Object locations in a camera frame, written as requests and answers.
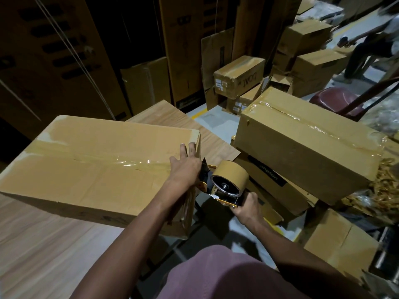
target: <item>concrete floor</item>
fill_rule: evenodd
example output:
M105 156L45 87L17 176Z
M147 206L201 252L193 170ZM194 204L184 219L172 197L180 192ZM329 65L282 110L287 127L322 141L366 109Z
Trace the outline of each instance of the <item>concrete floor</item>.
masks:
M372 12L364 18L336 30L332 42L328 44L328 48L333 48L342 36L348 36L351 39L360 33L364 33L385 23L387 19L387 17L378 16L376 11ZM362 80L354 80L350 85L342 83L334 84L330 81L326 88L331 86L345 87L351 92L360 95L378 82L383 74L384 72L370 67ZM309 100L312 96L313 94L310 94L302 99ZM397 99L398 95L393 94L392 98ZM207 111L206 105L202 105L187 113L187 115L211 130L227 143L230 143L231 137L237 131L239 117L222 111L220 106ZM225 245L231 248L232 251L249 254L262 260L269 266L275 267L270 255L257 238L246 227L241 225L228 209L221 208L220 204L213 201L206 194L201 194L197 198L197 201L206 213L203 226L189 240L179 246L179 248L174 248L173 254L149 278L139 282L138 290L145 299L153 297L158 289L159 281L165 273L180 262L195 255L202 248L213 244ZM282 226L279 226L279 228L282 234L294 240L301 231L303 223L304 215L288 223L285 228ZM169 244L176 241L173 238L165 238L165 240Z

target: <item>chair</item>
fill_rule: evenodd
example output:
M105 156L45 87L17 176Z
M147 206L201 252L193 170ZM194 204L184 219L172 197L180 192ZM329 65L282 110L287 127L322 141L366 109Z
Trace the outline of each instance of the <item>chair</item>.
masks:
M353 94L345 88L330 87L316 93L309 102L341 116L345 116L350 120L359 121L369 109L385 100L399 89L399 83L368 107L363 109L363 104L398 81L399 76L381 81L360 96Z

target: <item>plastic wrap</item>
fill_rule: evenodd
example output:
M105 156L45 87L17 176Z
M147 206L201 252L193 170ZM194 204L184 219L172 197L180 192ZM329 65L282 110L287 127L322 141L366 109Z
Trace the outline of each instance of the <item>plastic wrap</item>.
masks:
M370 109L360 122L393 137L399 130L399 99L395 97L396 95Z
M399 219L399 181L389 170L393 158L381 161L376 180L369 189L355 192L344 198L346 205L354 206L367 215L381 217L387 222Z

